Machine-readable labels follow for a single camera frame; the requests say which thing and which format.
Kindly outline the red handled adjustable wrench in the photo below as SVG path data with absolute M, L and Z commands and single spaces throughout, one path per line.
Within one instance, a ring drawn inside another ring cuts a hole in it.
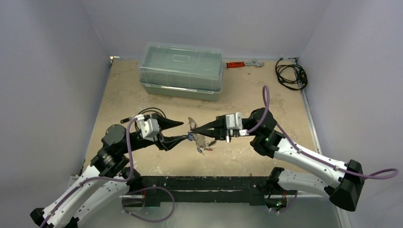
M 259 62 L 258 60 L 253 59 L 251 61 L 228 62 L 225 64 L 226 68 L 238 68 L 245 66 L 262 67 L 264 66 L 264 62 Z

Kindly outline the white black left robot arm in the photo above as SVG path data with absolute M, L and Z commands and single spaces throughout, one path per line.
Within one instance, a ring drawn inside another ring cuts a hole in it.
M 183 125 L 157 113 L 125 119 L 126 127 L 107 128 L 102 147 L 78 179 L 52 204 L 33 209 L 30 218 L 40 228 L 78 228 L 99 209 L 125 194 L 137 194 L 141 176 L 134 168 L 132 152 L 155 145 L 169 151 L 186 135 L 165 137 L 163 130 Z

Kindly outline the green clear-lid storage box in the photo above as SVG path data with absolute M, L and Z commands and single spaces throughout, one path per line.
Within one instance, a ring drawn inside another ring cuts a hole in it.
M 224 82 L 219 48 L 148 42 L 138 64 L 149 94 L 218 101 Z

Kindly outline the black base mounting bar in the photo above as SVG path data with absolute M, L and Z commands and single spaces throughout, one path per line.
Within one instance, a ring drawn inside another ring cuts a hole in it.
M 163 202 L 247 203 L 276 205 L 270 196 L 282 196 L 282 189 L 265 176 L 143 176 L 130 183 L 122 196 L 128 208 L 158 207 Z

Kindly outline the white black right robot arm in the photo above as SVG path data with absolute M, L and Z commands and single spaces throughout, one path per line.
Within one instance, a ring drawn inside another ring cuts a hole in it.
M 228 143 L 233 137 L 253 136 L 250 145 L 259 155 L 305 170 L 305 173 L 296 173 L 284 168 L 273 169 L 267 180 L 270 192 L 296 190 L 328 196 L 335 206 L 355 211 L 365 183 L 361 163 L 338 161 L 311 151 L 276 131 L 276 126 L 272 113 L 260 108 L 252 111 L 248 118 L 243 118 L 239 112 L 217 116 L 191 132 Z

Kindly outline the metal keyring plate with keys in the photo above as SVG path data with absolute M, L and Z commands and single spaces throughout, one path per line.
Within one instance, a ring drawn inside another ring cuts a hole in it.
M 188 125 L 190 127 L 190 131 L 188 132 L 188 134 L 191 133 L 192 129 L 198 127 L 196 121 L 191 117 L 188 117 Z M 203 136 L 201 134 L 195 134 L 195 133 L 191 133 L 191 134 L 193 135 L 193 138 L 194 138 L 193 142 L 195 142 L 196 149 L 200 154 L 204 155 L 204 153 L 203 153 L 204 151 L 213 151 L 212 147 L 217 143 L 216 140 L 207 141 L 205 139 L 205 136 Z

